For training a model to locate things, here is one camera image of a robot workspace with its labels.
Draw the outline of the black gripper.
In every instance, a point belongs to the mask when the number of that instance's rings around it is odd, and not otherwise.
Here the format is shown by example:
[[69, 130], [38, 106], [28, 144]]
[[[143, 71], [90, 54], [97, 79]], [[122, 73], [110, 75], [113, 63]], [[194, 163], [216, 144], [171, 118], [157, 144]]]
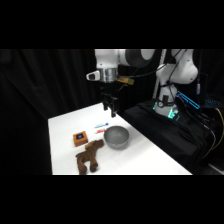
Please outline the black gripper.
[[111, 92], [107, 91], [106, 89], [103, 89], [101, 91], [101, 100], [103, 103], [103, 109], [104, 111], [107, 111], [108, 108], [111, 109], [111, 117], [116, 117], [117, 114], [117, 105], [118, 105], [118, 99], [114, 97]]

